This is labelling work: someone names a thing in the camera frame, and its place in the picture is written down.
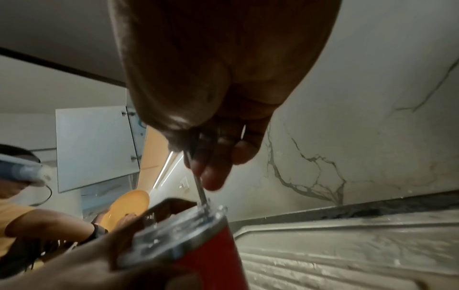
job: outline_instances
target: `marble wall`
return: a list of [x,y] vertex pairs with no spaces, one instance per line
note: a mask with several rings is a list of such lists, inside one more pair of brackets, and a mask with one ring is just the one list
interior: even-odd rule
[[[260,153],[211,199],[234,221],[458,189],[458,12],[456,0],[344,0]],[[188,175],[176,166],[159,190]]]

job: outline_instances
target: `metal straw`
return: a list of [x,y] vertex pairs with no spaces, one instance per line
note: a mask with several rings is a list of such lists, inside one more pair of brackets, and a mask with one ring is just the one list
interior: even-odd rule
[[[188,161],[191,163],[191,154],[188,151],[185,151],[186,157],[188,158]],[[206,206],[207,205],[207,198],[206,198],[206,193],[204,192],[204,188],[202,187],[201,180],[199,177],[193,174],[193,177],[195,178],[195,183],[196,183],[196,188],[197,188],[197,193],[199,194],[199,199],[201,200],[201,205]]]

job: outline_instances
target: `orange plate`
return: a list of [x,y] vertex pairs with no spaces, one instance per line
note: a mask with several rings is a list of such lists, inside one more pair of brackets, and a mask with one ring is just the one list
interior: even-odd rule
[[125,193],[111,205],[100,225],[110,232],[122,217],[132,213],[141,215],[148,209],[149,204],[150,196],[146,191],[133,190]]

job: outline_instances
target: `black watch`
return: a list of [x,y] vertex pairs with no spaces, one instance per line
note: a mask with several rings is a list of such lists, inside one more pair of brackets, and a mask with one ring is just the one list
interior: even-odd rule
[[108,233],[108,230],[104,229],[103,227],[97,225],[97,224],[94,224],[92,223],[92,225],[94,226],[94,232],[92,232],[92,234],[84,241],[82,241],[81,243],[79,243],[80,245],[84,245],[92,240],[95,240],[97,239],[98,237],[100,236],[103,236],[105,235],[106,233]]

